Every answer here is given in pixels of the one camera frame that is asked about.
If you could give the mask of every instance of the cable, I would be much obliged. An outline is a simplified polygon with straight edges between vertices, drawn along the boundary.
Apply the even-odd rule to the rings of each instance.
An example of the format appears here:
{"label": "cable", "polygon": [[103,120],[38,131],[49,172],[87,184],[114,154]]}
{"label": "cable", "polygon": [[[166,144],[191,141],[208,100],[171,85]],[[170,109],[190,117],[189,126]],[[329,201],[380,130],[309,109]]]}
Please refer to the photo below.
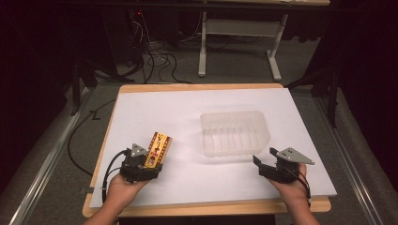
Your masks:
{"label": "cable", "polygon": [[108,177],[111,174],[111,172],[113,172],[114,170],[111,170],[112,165],[114,164],[115,160],[120,156],[120,155],[126,155],[128,153],[128,150],[123,150],[119,153],[116,154],[116,156],[114,156],[114,158],[112,158],[111,162],[108,165],[108,168],[106,169],[105,175],[103,177],[103,182],[102,182],[102,203],[105,203],[106,200],[106,189],[107,189],[107,185],[108,185]]}
{"label": "cable", "polygon": [[150,65],[149,62],[152,61],[152,65],[150,65],[150,66],[151,66],[151,71],[150,71],[148,77],[145,76],[145,71],[143,70],[144,84],[147,84],[148,81],[149,81],[149,79],[152,77],[152,74],[153,74],[153,71],[154,71],[155,67],[161,67],[161,66],[163,66],[163,67],[159,70],[158,75],[159,75],[159,78],[163,81],[163,79],[161,78],[161,71],[162,71],[164,68],[166,68],[166,67],[168,67],[169,65],[171,65],[171,62],[170,62],[170,60],[169,60],[169,58],[168,58],[168,55],[171,55],[171,56],[174,58],[174,60],[175,60],[175,66],[174,66],[173,71],[172,71],[172,77],[173,77],[173,79],[174,79],[177,83],[191,83],[191,82],[181,81],[181,80],[179,80],[179,79],[176,78],[176,76],[174,75],[174,73],[175,73],[175,71],[176,71],[176,58],[175,58],[171,53],[161,53],[161,52],[157,52],[157,50],[155,50],[155,48],[154,48],[153,45],[152,45],[152,42],[150,41],[149,32],[148,32],[148,27],[146,26],[144,13],[143,13],[141,10],[139,10],[139,12],[140,12],[141,17],[142,17],[142,20],[143,20],[145,32],[146,32],[147,39],[148,39],[148,45],[150,45],[150,48],[152,49],[152,52],[153,52],[154,54],[156,54],[156,56],[158,56],[158,58],[160,58],[160,60],[164,61],[164,62],[161,63],[160,65],[155,66],[155,59],[154,59],[154,57],[153,57],[153,54],[152,54],[152,52],[149,50],[148,45],[146,45],[146,46],[147,46],[147,54],[150,56],[150,59],[147,60],[147,64]]}
{"label": "cable", "polygon": [[308,203],[308,207],[311,207],[311,191],[310,191],[310,184],[308,183],[308,181],[307,181],[307,179],[305,178],[304,174],[302,174],[301,172],[299,172],[299,174],[301,174],[302,177],[304,178],[305,183],[304,183],[304,181],[303,181],[301,178],[299,178],[298,176],[296,176],[292,171],[290,171],[289,169],[287,169],[287,168],[285,168],[285,167],[283,167],[283,168],[284,168],[286,171],[288,171],[289,173],[291,173],[293,176],[295,176],[295,177],[298,179],[298,181],[304,186],[304,188],[305,188],[306,191],[307,191],[307,203]]}
{"label": "cable", "polygon": [[141,68],[141,65],[139,64],[139,65],[137,65],[137,67],[130,70],[129,72],[119,75],[117,73],[113,73],[112,71],[108,70],[107,68],[102,67],[89,59],[83,59],[83,61],[86,62],[91,68],[93,68],[93,70],[100,70],[100,71],[104,72],[105,74],[111,76],[112,78],[114,78],[120,82],[124,82],[124,83],[134,83],[134,79],[128,79],[126,77],[134,74]]}
{"label": "cable", "polygon": [[95,72],[95,75],[96,75],[96,77],[101,78],[103,80],[116,79],[116,80],[119,80],[121,82],[133,83],[134,80],[130,80],[130,79],[126,80],[127,78],[125,78],[125,77],[128,77],[128,76],[136,73],[138,70],[140,70],[143,67],[143,65],[144,65],[144,59],[143,59],[143,57],[141,57],[138,60],[138,63],[136,64],[135,68],[133,68],[132,70],[130,70],[129,72],[127,72],[125,74],[115,75],[115,76],[111,75],[110,77],[105,77],[105,76],[101,76],[97,72]]}
{"label": "cable", "polygon": [[113,173],[113,172],[115,172],[115,171],[117,171],[117,170],[120,170],[120,168],[121,168],[121,167],[117,167],[117,168],[114,168],[113,170],[109,171],[108,176],[109,176],[111,173]]}
{"label": "cable", "polygon": [[132,21],[131,22],[132,24],[136,24],[136,25],[138,25],[137,26],[137,29],[135,29],[135,33],[134,33],[134,35],[133,35],[133,37],[132,36],[130,36],[131,37],[131,40],[134,42],[134,38],[135,38],[135,35],[137,34],[137,32],[138,32],[138,28],[141,28],[141,36],[140,36],[140,41],[138,41],[138,43],[141,43],[142,41],[143,41],[143,36],[144,36],[144,29],[143,29],[143,26],[141,26],[141,24],[139,24],[138,22],[136,22],[136,21]]}
{"label": "cable", "polygon": [[170,65],[172,64],[172,63],[171,63],[171,60],[169,59],[169,57],[171,57],[171,58],[173,58],[173,60],[174,60],[174,67],[173,67],[171,76],[172,76],[172,78],[176,81],[176,83],[192,83],[192,82],[182,81],[182,80],[179,80],[178,78],[176,78],[176,76],[175,76],[175,71],[176,71],[176,57],[175,57],[173,54],[171,54],[171,53],[164,53],[164,52],[158,52],[158,57],[160,57],[162,60],[164,60],[164,62],[162,62],[160,65],[155,65],[155,61],[154,61],[154,58],[153,58],[153,54],[152,54],[150,51],[148,51],[146,54],[148,54],[148,55],[150,56],[150,59],[148,59],[148,60],[146,61],[146,63],[147,63],[148,65],[152,66],[152,68],[154,68],[154,67],[161,67],[161,68],[159,69],[158,76],[159,76],[159,78],[160,78],[163,82],[166,82],[166,81],[161,77],[161,71],[164,70],[166,67],[168,67],[168,66],[170,66]]}
{"label": "cable", "polygon": [[202,22],[202,12],[199,13],[199,21],[198,21],[198,24],[196,25],[196,29],[193,32],[193,34],[190,37],[186,38],[186,39],[180,40],[179,42],[182,43],[184,41],[188,41],[188,40],[192,40],[192,39],[200,37],[201,35],[196,35],[196,34],[197,34],[198,30],[199,30],[201,22]]}
{"label": "cable", "polygon": [[207,41],[206,47],[209,48],[209,49],[213,49],[213,50],[220,50],[220,49],[223,49],[223,48],[225,48],[226,46],[228,46],[229,43],[230,43],[230,40],[231,40],[230,38],[227,38],[227,39],[226,39],[226,43],[224,43],[221,47],[218,47],[218,48],[216,48],[216,47],[211,47],[211,46],[208,44],[208,41]]}
{"label": "cable", "polygon": [[84,169],[83,167],[81,167],[81,166],[73,159],[73,156],[72,156],[71,151],[70,151],[70,143],[71,143],[71,140],[72,140],[72,138],[73,138],[73,135],[76,133],[76,130],[77,130],[77,129],[78,129],[78,128],[79,128],[79,127],[80,127],[92,114],[97,113],[100,109],[102,109],[103,107],[105,107],[106,105],[108,105],[109,103],[114,102],[114,101],[115,101],[115,99],[112,99],[112,100],[106,102],[105,104],[99,106],[95,111],[91,111],[90,114],[89,114],[85,119],[83,119],[83,120],[75,127],[75,129],[70,133],[70,136],[69,136],[69,139],[68,139],[68,155],[69,155],[69,159],[70,159],[70,161],[71,161],[79,170],[83,171],[84,173],[86,173],[86,174],[89,175],[89,176],[93,176],[93,173],[91,173],[91,172],[89,172],[88,170],[86,170],[86,169]]}

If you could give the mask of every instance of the yellow box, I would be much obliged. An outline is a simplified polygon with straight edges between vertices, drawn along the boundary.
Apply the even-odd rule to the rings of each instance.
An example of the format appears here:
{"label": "yellow box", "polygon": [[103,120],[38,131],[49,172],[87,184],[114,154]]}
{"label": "yellow box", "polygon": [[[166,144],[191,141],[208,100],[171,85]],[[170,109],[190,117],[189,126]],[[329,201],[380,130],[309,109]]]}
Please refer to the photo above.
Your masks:
{"label": "yellow box", "polygon": [[149,153],[144,166],[147,168],[160,167],[166,157],[167,150],[169,149],[172,140],[173,139],[171,137],[165,134],[155,132],[148,148]]}

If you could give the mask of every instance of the human hand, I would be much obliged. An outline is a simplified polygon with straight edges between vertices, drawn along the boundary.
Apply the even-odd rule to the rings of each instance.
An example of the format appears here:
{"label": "human hand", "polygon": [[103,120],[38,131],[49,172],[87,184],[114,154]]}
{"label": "human hand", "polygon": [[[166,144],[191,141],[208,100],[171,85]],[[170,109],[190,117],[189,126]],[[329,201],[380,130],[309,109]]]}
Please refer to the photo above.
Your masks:
{"label": "human hand", "polygon": [[[298,169],[300,171],[299,178],[305,182],[305,176],[307,175],[306,165],[300,163]],[[268,181],[278,189],[284,204],[286,204],[287,211],[290,212],[293,217],[294,224],[319,224],[308,206],[307,189],[300,181],[295,181],[290,184],[281,184],[269,179]]]}
{"label": "human hand", "polygon": [[[306,165],[300,163],[298,169],[301,172],[299,178],[305,181],[305,176],[307,174]],[[302,205],[303,202],[307,204],[307,190],[299,181],[290,184],[282,184],[269,179],[268,181],[278,189],[283,202],[288,208],[295,207],[298,204]]]}
{"label": "human hand", "polygon": [[109,190],[104,206],[112,207],[113,209],[118,210],[120,214],[125,207],[132,203],[137,193],[147,183],[149,183],[149,181],[140,181],[132,184],[126,181],[123,176],[118,173],[114,178],[112,178],[108,187]]}

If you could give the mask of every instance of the metal rail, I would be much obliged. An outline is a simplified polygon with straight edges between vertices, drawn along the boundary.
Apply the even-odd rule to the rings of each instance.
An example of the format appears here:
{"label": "metal rail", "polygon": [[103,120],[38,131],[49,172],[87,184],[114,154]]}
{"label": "metal rail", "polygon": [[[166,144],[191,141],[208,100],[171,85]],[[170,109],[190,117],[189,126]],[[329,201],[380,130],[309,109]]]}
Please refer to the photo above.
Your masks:
{"label": "metal rail", "polygon": [[91,96],[91,93],[92,92],[88,91],[88,88],[85,88],[85,90],[83,91],[82,96],[84,96],[84,101],[82,107],[78,110],[78,112],[74,116],[72,116],[69,119],[69,122],[64,132],[62,133],[61,137],[54,145],[53,149],[50,151],[49,155],[44,160],[40,170],[38,171],[38,174],[35,177],[35,180],[33,181],[28,191],[26,192],[26,195],[24,196],[20,206],[18,207],[17,211],[12,217],[9,223],[10,225],[14,224],[20,225],[27,223],[27,220],[29,219],[33,210],[35,209],[35,206],[42,192],[46,188],[46,185],[53,174],[53,171],[57,165],[58,160],[62,156],[63,146],[67,142],[70,132],[73,130],[77,120],[80,117],[81,109],[83,108],[89,97]]}
{"label": "metal rail", "polygon": [[355,168],[351,157],[348,154],[348,151],[345,149],[343,142],[340,138],[339,132],[336,128],[332,127],[329,119],[327,117],[327,109],[322,101],[322,98],[316,97],[314,99],[316,107],[322,112],[322,116],[328,125],[331,136],[337,144],[337,150],[340,157],[340,160],[343,162],[343,167],[345,173],[351,183],[352,188],[354,189],[355,194],[357,195],[358,201],[360,202],[360,206],[369,221],[369,224],[373,225],[382,225],[383,221],[381,220],[380,215],[377,213],[375,205],[369,195],[369,191],[363,181],[360,178],[360,175]]}

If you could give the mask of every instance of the gray carpet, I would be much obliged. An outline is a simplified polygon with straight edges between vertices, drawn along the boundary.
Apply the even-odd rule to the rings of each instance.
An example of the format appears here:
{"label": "gray carpet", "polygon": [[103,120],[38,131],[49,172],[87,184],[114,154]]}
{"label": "gray carpet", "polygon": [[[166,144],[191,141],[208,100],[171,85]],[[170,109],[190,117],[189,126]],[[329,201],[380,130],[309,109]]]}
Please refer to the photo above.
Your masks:
{"label": "gray carpet", "polygon": [[[159,56],[155,55],[157,64],[163,62],[161,53],[173,53],[177,67],[175,76],[179,80],[191,83],[274,83],[270,75],[264,46],[268,39],[253,43],[234,42],[223,49],[218,47],[224,43],[213,41],[209,45],[207,57],[207,76],[197,77],[199,47],[196,42],[181,44],[178,48],[161,45],[156,46]],[[300,78],[308,65],[316,48],[317,42],[299,43],[296,39],[283,41],[277,53],[277,62],[283,77],[282,84],[288,84]],[[123,72],[127,68],[120,66]],[[158,73],[156,67],[151,83],[173,82],[171,76],[173,67],[166,67]],[[150,67],[145,66],[145,75],[150,73]],[[137,83],[144,78],[141,72],[130,76]],[[99,79],[99,86],[91,92],[91,96],[82,108],[79,122],[89,114],[117,95],[121,83]],[[325,120],[325,114],[319,102],[309,93],[311,87],[300,87],[292,91],[298,111],[314,141],[319,155],[337,189],[338,196],[330,198],[331,210],[327,213],[317,213],[315,216],[322,224],[398,224],[394,211],[398,207],[396,192],[392,189],[388,178],[380,169],[372,152],[360,135],[360,130],[352,118],[344,97],[339,94],[337,108],[337,129],[330,129]],[[113,109],[113,103],[102,108],[97,117],[100,120],[87,119],[74,134],[70,150],[75,160],[88,171],[93,171],[102,145],[103,137],[108,126]],[[0,198],[0,224],[7,224],[23,200],[26,191],[34,180],[42,162],[45,160],[56,140],[62,135],[68,123],[71,103],[54,120],[35,148],[26,157],[23,165],[17,171],[8,188]],[[359,201],[355,183],[350,168],[346,166],[346,157],[342,157],[342,145],[348,149],[346,157],[352,159],[352,164],[358,173],[359,181],[363,181],[369,193],[376,212],[366,213],[366,205]],[[85,194],[84,189],[89,185],[91,177],[78,170],[69,160],[67,147],[62,148],[62,156],[56,168],[46,183],[36,206],[32,209],[27,224],[80,224],[85,218],[82,215]],[[288,215],[276,215],[277,224],[290,224]]]}

